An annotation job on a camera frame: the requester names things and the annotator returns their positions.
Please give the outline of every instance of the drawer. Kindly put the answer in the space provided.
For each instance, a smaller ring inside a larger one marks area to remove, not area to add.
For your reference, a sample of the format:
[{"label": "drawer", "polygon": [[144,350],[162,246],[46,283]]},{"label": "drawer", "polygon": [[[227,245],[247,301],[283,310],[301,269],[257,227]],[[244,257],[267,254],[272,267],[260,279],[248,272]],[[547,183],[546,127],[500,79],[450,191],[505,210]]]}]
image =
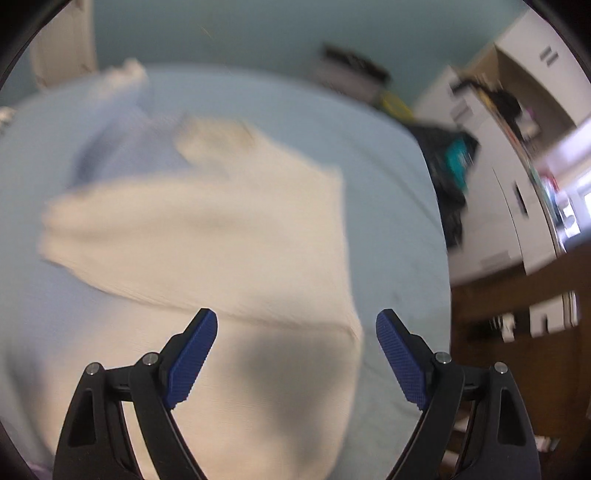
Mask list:
[{"label": "drawer", "polygon": [[548,332],[564,330],[564,304],[562,296],[543,301],[530,307],[530,331],[532,336],[545,335],[545,323]]},{"label": "drawer", "polygon": [[446,67],[414,105],[415,117],[448,127],[463,127],[468,131],[477,128],[486,108],[470,88],[454,95],[450,85],[458,81],[456,72],[451,67]]},{"label": "drawer", "polygon": [[503,188],[521,246],[525,272],[529,274],[556,258],[550,227],[537,197],[523,200],[517,182]]},{"label": "drawer", "polygon": [[479,157],[467,172],[466,185],[466,207],[462,211],[465,231],[510,218],[511,212],[495,171],[486,162],[479,161]]},{"label": "drawer", "polygon": [[467,223],[463,227],[462,244],[447,256],[451,285],[475,280],[521,262],[519,241],[508,209],[504,217],[498,216],[479,226]]}]

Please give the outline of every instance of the wooden floor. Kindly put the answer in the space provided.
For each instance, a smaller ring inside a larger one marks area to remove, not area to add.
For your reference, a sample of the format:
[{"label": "wooden floor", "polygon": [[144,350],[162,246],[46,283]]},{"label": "wooden floor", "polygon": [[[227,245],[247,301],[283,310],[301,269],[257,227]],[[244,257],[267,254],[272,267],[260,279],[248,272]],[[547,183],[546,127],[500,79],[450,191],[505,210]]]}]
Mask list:
[{"label": "wooden floor", "polygon": [[[471,321],[468,320],[470,315],[467,312],[493,312],[497,299],[499,301],[502,299],[503,305],[518,305],[523,297],[531,297],[535,300],[540,291],[547,292],[548,298],[552,298],[556,295],[554,290],[559,282],[563,282],[567,286],[564,291],[576,291],[574,282],[572,282],[573,275],[580,276],[581,285],[589,286],[587,278],[591,278],[589,274],[591,271],[590,250],[587,247],[585,254],[579,254],[578,259],[570,253],[565,255],[565,257],[571,257],[570,263],[564,262],[563,259],[560,260],[561,264],[559,261],[554,261],[550,267],[546,268],[546,272],[534,279],[533,285],[526,284],[525,272],[516,269],[507,273],[506,278],[493,278],[489,284],[478,282],[452,289],[453,313],[450,345],[452,358],[461,365],[484,368],[490,367],[496,361],[505,362],[519,386],[535,434],[566,439],[566,430],[578,431],[578,437],[574,436],[574,438],[578,438],[576,445],[580,445],[577,453],[574,457],[572,454],[569,455],[569,460],[560,464],[559,472],[550,466],[548,472],[544,473],[545,479],[591,478],[590,424],[584,417],[584,413],[580,413],[586,411],[589,402],[588,396],[586,405],[580,401],[585,400],[584,395],[581,398],[580,390],[581,378],[587,368],[587,362],[582,361],[582,358],[586,358],[584,355],[589,352],[586,340],[588,334],[578,327],[535,339],[529,335],[516,336],[515,342],[510,343],[503,342],[500,336],[475,339],[474,328],[477,323],[482,323],[482,317],[478,322]],[[518,280],[511,284],[513,277],[521,278],[523,281]],[[509,284],[514,284],[515,288],[506,288]],[[587,312],[589,311],[589,297],[590,295],[587,293],[581,298],[582,303],[587,306]],[[535,304],[538,301],[541,300],[538,299],[527,305]],[[579,411],[577,420],[567,419],[569,412],[575,408]],[[545,461],[546,457],[542,456],[543,472]]]}]

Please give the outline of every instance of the light blue bed sheet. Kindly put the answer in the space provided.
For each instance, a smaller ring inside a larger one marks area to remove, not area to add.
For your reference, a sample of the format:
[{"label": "light blue bed sheet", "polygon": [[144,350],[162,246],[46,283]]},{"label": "light blue bed sheet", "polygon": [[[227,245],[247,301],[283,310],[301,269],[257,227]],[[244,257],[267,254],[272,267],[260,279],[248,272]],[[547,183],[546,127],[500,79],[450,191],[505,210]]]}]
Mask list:
[{"label": "light blue bed sheet", "polygon": [[[151,112],[171,128],[180,112],[249,122],[346,183],[346,233],[353,297],[365,350],[348,434],[331,480],[383,480],[419,417],[404,400],[375,338],[375,318],[393,308],[432,350],[449,347],[447,256],[427,167],[412,136],[371,108],[280,77],[221,67],[148,68]],[[32,460],[47,461],[28,413],[27,329],[59,348],[91,327],[111,302],[35,253],[44,202],[72,183],[183,168],[173,155],[146,166],[122,162],[92,171],[76,164],[106,126],[84,121],[90,78],[37,95],[0,138],[0,416]]]}]

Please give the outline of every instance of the window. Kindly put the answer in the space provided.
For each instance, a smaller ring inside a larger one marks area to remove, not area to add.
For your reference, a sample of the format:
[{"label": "window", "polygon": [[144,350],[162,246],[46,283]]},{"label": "window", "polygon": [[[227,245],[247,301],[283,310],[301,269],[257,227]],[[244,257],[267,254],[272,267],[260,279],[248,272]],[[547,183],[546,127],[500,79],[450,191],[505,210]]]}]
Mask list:
[{"label": "window", "polygon": [[589,192],[584,197],[585,205],[587,206],[587,210],[589,211],[589,215],[591,215],[591,192]]},{"label": "window", "polygon": [[575,236],[575,235],[578,235],[579,233],[581,233],[581,230],[579,228],[579,224],[577,223],[577,220],[574,216],[574,210],[573,210],[572,205],[568,204],[568,206],[564,207],[562,209],[562,213],[563,213],[563,218],[567,219],[569,217],[572,217],[574,220],[572,225],[565,227],[564,234],[570,238],[572,236]]}]

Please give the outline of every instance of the white door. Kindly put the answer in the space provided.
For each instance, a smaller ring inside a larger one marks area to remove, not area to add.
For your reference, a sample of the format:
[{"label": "white door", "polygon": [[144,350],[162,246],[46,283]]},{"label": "white door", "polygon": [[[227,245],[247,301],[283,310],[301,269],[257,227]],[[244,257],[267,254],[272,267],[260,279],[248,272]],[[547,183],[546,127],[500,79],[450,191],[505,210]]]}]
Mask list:
[{"label": "white door", "polygon": [[591,113],[591,84],[556,31],[528,10],[496,42],[527,70],[579,125]]},{"label": "white door", "polygon": [[462,244],[448,254],[452,285],[521,262],[515,226],[492,167],[477,158],[467,185]]},{"label": "white door", "polygon": [[544,210],[529,174],[493,117],[477,131],[482,154],[477,161],[495,172],[513,219],[525,271],[530,273],[556,258]]}]

